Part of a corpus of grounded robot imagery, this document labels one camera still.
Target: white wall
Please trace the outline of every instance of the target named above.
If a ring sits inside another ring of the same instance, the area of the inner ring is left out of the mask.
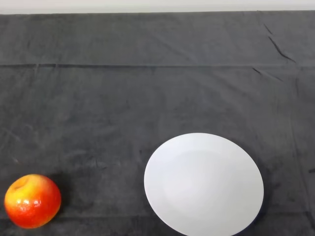
[[[315,0],[0,0],[0,14],[315,10]]]

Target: apple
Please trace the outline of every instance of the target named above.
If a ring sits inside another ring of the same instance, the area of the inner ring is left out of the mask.
[[[61,194],[46,176],[27,175],[15,181],[4,198],[5,211],[17,226],[34,229],[48,223],[58,212]]]

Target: table surface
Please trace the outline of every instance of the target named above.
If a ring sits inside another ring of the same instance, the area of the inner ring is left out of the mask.
[[[265,187],[240,236],[315,236],[315,12],[0,16],[0,200],[20,176],[60,187],[42,228],[4,236],[180,236],[154,214],[154,150],[204,132]]]

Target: dark gray tablecloth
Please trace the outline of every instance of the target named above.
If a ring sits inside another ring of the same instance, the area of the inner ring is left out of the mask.
[[[153,151],[190,132],[257,163],[240,236],[315,236],[315,12],[0,16],[0,200],[50,176],[58,216],[2,236],[179,236],[153,213]]]

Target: plate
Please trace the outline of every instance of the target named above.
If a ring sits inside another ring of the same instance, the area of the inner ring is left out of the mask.
[[[251,157],[220,136],[192,133],[162,144],[144,174],[158,217],[188,236],[231,236],[258,215],[264,188]]]

